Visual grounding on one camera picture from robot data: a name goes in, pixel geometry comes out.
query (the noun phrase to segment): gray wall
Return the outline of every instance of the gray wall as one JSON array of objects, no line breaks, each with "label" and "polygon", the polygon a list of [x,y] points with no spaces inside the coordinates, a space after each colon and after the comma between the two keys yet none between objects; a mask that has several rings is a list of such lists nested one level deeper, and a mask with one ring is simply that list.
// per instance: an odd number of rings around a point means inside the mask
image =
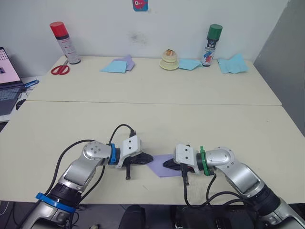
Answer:
[{"label": "gray wall", "polygon": [[254,62],[305,134],[305,0],[290,0]]}]

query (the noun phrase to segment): laptop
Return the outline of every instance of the laptop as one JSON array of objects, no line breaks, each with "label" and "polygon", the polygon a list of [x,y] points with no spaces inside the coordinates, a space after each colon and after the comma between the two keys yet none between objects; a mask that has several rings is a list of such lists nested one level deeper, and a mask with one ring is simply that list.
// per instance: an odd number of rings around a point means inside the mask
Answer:
[{"label": "laptop", "polygon": [[0,47],[0,115],[11,113],[23,83],[11,64],[5,50]]}]

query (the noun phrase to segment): sticker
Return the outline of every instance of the sticker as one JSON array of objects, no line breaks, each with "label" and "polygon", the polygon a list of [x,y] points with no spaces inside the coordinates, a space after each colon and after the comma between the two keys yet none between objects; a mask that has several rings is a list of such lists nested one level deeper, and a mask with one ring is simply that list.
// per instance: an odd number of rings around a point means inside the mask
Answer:
[{"label": "sticker", "polygon": [[148,0],[132,0],[132,5],[136,12],[148,10]]}]

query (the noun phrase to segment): light blue paper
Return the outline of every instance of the light blue paper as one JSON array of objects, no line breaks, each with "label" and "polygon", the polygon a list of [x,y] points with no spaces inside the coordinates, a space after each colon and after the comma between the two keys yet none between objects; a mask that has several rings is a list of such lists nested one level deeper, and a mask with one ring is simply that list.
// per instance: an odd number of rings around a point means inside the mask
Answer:
[{"label": "light blue paper", "polygon": [[100,72],[107,72],[107,73],[125,73],[126,72],[126,61],[112,61],[103,69],[100,69]]},{"label": "light blue paper", "polygon": [[229,60],[218,59],[220,70],[222,73],[240,73],[248,70],[248,66],[244,62],[241,54],[236,54]]},{"label": "light blue paper", "polygon": [[200,61],[197,61],[197,60],[187,60],[187,59],[179,60],[179,68],[182,68],[182,69],[193,70],[198,65],[201,65],[201,63],[200,63]]}]

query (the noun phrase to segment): white wall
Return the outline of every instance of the white wall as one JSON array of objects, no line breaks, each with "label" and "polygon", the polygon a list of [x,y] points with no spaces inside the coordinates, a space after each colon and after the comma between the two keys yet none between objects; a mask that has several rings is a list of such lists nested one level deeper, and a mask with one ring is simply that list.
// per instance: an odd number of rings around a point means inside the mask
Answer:
[{"label": "white wall", "polygon": [[288,0],[1,0],[0,46],[23,77],[45,74],[62,55],[49,24],[63,21],[81,55],[200,58],[209,25],[223,32],[215,57],[254,61]]}]

